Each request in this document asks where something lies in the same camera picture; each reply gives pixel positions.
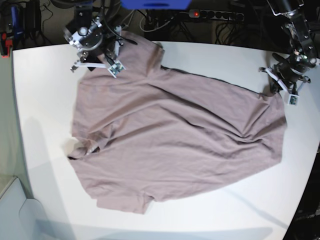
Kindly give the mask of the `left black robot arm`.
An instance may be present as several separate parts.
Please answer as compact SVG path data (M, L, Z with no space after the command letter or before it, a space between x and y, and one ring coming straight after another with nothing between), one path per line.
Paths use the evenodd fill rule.
M272 78L270 91L273 94L285 91L297 96L297 81L302 81L303 84L310 83L305 73L313 69L317 63L317 51L311 38L308 21L301 11L304 2L302 0L269 0L267 3L274 16L283 16L288 19L284 28L289 34L291 53L284 58L274 52L272 57L277 64L272 67L261 67L259 70Z

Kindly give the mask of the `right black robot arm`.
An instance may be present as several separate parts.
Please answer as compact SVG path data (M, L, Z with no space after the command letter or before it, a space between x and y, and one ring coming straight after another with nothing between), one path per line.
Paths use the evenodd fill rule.
M125 70L125 66L118 59L120 48L125 42L136 45L134 40L125 38L122 34L123 26L112 26L112 12L115 2L111 0L109 6L105 1L100 7L94 6L93 0L52 0L52 4L60 9L73 8L74 17L63 29L65 40L77 50L78 60L70 70L79 68L107 69L114 78Z

